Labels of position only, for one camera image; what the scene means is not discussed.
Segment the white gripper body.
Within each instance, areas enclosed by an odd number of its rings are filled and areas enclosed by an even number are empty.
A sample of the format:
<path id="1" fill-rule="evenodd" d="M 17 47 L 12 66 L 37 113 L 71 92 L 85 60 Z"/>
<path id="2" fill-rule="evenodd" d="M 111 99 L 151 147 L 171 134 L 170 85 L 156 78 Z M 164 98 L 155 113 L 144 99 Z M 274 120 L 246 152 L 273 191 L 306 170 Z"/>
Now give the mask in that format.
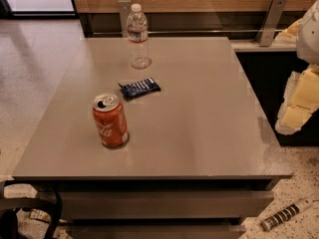
<path id="1" fill-rule="evenodd" d="M 319 64 L 319 0 L 304 14 L 297 34 L 296 51 L 299 59 Z"/>

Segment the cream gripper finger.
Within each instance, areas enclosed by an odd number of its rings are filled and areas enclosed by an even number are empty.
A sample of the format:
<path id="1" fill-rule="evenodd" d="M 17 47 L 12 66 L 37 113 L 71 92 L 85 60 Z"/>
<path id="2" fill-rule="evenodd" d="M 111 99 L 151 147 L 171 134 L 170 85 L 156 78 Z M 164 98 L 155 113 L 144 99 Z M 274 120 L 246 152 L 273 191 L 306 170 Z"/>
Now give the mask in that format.
<path id="1" fill-rule="evenodd" d="M 292 23 L 288 28 L 281 31 L 276 37 L 275 41 L 280 44 L 295 44 L 297 34 L 300 29 L 301 19 Z"/>
<path id="2" fill-rule="evenodd" d="M 319 66 L 310 64 L 302 73 L 292 72 L 283 98 L 275 129 L 289 135 L 299 131 L 319 109 Z"/>

